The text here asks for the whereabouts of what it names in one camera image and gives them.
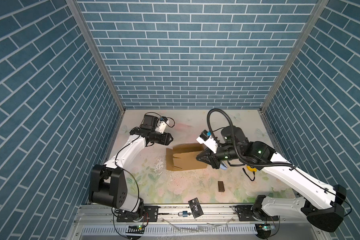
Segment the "brown cardboard box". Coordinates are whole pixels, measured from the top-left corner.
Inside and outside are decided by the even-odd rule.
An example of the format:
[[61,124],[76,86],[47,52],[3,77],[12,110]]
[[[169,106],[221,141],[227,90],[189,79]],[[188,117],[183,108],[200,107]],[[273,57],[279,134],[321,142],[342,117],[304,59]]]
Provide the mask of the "brown cardboard box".
[[190,171],[205,169],[206,163],[197,161],[196,157],[205,148],[199,143],[181,144],[166,149],[166,168],[168,171]]

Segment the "small dark brown block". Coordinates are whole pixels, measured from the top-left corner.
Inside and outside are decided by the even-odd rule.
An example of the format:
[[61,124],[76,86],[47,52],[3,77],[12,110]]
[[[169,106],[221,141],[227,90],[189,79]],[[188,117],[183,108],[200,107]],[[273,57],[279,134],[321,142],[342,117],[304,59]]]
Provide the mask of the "small dark brown block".
[[218,191],[220,193],[224,193],[225,192],[225,186],[224,186],[224,182],[223,181],[218,181]]

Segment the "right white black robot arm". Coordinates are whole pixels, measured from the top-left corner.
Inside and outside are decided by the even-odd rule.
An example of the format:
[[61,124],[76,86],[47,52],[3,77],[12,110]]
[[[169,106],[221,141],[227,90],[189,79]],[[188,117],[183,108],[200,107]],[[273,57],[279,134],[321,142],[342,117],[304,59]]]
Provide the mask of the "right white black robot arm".
[[241,128],[233,127],[233,133],[230,130],[230,127],[222,129],[223,144],[218,144],[212,133],[204,130],[197,141],[206,149],[197,155],[197,161],[219,169],[224,161],[243,156],[242,165],[263,171],[300,194],[294,199],[257,196],[251,208],[256,220],[265,221],[277,216],[307,219],[311,225],[329,233],[341,225],[346,216],[342,206],[347,196],[345,187],[332,186],[310,176],[263,142],[250,142]]

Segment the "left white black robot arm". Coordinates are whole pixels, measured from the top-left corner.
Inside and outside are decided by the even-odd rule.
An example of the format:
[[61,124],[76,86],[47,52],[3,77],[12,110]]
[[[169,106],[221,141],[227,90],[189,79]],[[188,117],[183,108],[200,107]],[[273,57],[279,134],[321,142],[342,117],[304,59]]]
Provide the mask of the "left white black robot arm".
[[165,129],[172,128],[175,124],[173,118],[154,112],[146,113],[140,126],[130,131],[126,144],[116,155],[104,164],[92,168],[89,202],[142,215],[144,201],[129,193],[126,174],[132,174],[127,171],[127,167],[144,148],[154,144],[168,146],[174,138]]

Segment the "yellow tape measure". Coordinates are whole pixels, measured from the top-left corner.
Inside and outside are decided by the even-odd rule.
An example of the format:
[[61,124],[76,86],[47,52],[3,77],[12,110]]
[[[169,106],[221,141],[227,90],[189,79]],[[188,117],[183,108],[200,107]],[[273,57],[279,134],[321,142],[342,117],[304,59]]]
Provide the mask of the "yellow tape measure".
[[257,169],[256,168],[252,168],[250,166],[246,166],[244,168],[242,168],[244,174],[248,177],[248,179],[251,181],[251,182],[254,182],[255,179],[256,179],[256,171]]

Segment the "small blue connector on rail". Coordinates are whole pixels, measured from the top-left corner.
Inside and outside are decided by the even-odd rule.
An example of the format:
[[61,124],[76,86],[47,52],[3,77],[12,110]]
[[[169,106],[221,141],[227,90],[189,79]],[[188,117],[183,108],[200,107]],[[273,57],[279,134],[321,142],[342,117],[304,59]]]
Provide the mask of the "small blue connector on rail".
[[179,217],[188,217],[189,213],[188,213],[188,211],[181,211],[178,213],[178,216]]

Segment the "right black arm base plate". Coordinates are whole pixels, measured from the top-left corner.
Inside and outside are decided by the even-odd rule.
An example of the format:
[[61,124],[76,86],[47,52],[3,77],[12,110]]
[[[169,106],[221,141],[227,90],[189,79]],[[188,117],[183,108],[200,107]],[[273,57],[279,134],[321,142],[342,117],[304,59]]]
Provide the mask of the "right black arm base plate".
[[234,212],[238,215],[240,222],[263,221],[271,223],[279,220],[279,216],[268,216],[262,209],[256,209],[253,205],[233,206]]

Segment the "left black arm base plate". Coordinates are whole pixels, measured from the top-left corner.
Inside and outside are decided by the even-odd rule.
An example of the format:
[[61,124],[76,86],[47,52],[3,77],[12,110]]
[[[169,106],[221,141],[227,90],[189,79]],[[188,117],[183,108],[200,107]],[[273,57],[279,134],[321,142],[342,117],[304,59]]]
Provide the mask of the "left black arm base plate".
[[118,223],[132,223],[132,222],[157,222],[159,214],[159,206],[144,206],[139,207],[136,212],[128,212],[125,210],[115,210]]

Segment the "aluminium front rail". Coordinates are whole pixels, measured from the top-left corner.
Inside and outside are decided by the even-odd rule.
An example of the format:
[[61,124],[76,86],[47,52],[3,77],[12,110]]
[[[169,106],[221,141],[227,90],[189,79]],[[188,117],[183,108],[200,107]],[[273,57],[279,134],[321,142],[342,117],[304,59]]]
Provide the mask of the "aluminium front rail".
[[[214,224],[214,223],[265,223],[263,221],[240,222],[238,215],[234,212],[233,206],[236,205],[251,205],[251,204],[201,204],[204,214],[196,219],[192,215],[192,211],[188,204],[146,204],[146,206],[159,206],[159,214],[157,222],[151,223],[166,223],[172,224]],[[179,217],[178,213],[181,211],[188,211],[188,217]],[[307,220],[301,217],[292,217],[290,215],[275,214],[279,216],[279,220],[290,221],[292,223],[305,223]],[[117,217],[114,216],[110,207],[102,205],[82,205],[77,213],[76,222],[83,221],[87,223],[106,224],[115,221],[117,224]]]

